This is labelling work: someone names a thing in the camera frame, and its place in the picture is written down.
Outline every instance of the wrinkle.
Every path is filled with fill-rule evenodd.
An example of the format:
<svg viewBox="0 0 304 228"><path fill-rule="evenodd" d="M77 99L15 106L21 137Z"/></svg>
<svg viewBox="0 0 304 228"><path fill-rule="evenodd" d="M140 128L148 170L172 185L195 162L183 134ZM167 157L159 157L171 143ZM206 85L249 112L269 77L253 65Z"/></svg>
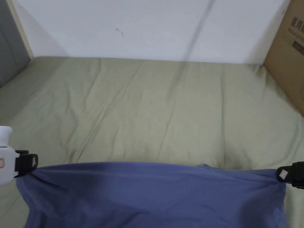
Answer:
<svg viewBox="0 0 304 228"><path fill-rule="evenodd" d="M92 88L93 88L93 86L94 86L94 84L95 84L95 82L96 82L96 80L97 80L97 78L98 78L98 75L99 75L100 73L101 73L101 58L99 58L98 70L97 70L97 72L95 73L94 79L93 79L93 81L91 82L90 87L89 87L89 89L88 89L88 92L87 92L87 94L85 95L85 97L84 97L84 99L83 99L83 107L84 107L84 110L87 109L87 99L88 99L89 95L91 94Z"/></svg>
<svg viewBox="0 0 304 228"><path fill-rule="evenodd" d="M136 76L138 76L138 72L141 69L141 67L143 66L144 61L142 61L142 63L139 65L139 67L136 69L136 71L134 72L134 74L131 76L131 79L127 82L126 85L124 85L123 87L121 87L117 93L114 95L114 97L111 99L111 102L108 101L110 100L108 96L104 106L101 108L101 110L99 111L97 117L95 118L95 120L93 121L93 130L89 133L86 142L82 148L82 150L80 151L80 154L77 158L77 162L79 161L81 155L83 154L83 152L85 151L86 147L88 146L89 142L91 141L92 138L95 138L97 133L99 132L99 129L101 128L101 125L104 121L104 119L108 116L108 114L111 112L111 110L113 109L113 107L116 105L116 103L118 101L121 101L122 98L124 97L127 89L129 88L130 84L132 83L132 81L135 79Z"/></svg>
<svg viewBox="0 0 304 228"><path fill-rule="evenodd" d="M222 137L223 137L223 168L225 168L226 163L226 139L225 139L225 111L226 111L226 93L225 93L225 71L224 66L222 66L222 73L221 73L221 92L222 92Z"/></svg>
<svg viewBox="0 0 304 228"><path fill-rule="evenodd" d="M166 134L168 132L168 129L169 129L169 125L171 123L171 120L172 120L172 117L173 117L173 114L174 114L174 111L175 111L175 101L173 103L173 109L172 109L172 112L171 112L171 115L170 115L170 119L168 121L168 124L167 124L167 127L166 127L166 130L165 130L165 134L163 136L163 140L161 141L161 146L160 146L160 149L159 149L159 152L158 152L158 155L157 155L157 160L161 154L161 150L163 149L163 145L164 145L164 141L165 141L165 138L166 138Z"/></svg>

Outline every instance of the white wall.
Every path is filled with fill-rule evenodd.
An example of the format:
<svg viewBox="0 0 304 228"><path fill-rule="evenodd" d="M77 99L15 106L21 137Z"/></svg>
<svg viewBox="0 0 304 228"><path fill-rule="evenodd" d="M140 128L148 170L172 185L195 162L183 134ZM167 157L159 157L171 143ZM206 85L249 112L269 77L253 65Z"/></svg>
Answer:
<svg viewBox="0 0 304 228"><path fill-rule="evenodd" d="M208 5L208 0L13 1L34 56L160 60L185 59ZM217 0L187 60L262 63L288 2Z"/></svg>

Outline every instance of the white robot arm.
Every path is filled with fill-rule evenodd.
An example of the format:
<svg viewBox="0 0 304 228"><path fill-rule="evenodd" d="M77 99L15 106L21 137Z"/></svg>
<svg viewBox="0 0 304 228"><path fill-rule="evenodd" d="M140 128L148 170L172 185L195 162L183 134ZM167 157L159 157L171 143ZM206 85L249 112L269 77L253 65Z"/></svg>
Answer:
<svg viewBox="0 0 304 228"><path fill-rule="evenodd" d="M9 146L11 133L10 127L0 126L0 185L30 173L38 165L36 154L29 154L27 150L14 150Z"/></svg>

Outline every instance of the red label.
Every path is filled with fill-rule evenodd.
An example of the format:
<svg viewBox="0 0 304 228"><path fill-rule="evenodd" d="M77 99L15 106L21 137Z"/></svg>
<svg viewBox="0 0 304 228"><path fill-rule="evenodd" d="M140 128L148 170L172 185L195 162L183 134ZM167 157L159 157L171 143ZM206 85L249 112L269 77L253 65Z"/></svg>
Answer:
<svg viewBox="0 0 304 228"><path fill-rule="evenodd" d="M0 159L0 169L4 167L4 158Z"/></svg>

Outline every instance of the cardboard box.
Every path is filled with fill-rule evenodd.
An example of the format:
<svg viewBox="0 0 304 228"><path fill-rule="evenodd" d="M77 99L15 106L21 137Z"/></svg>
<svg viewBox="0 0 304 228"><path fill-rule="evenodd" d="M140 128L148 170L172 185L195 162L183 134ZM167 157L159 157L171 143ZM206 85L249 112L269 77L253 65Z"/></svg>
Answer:
<svg viewBox="0 0 304 228"><path fill-rule="evenodd" d="M304 115L304 0L291 0L264 66Z"/></svg>

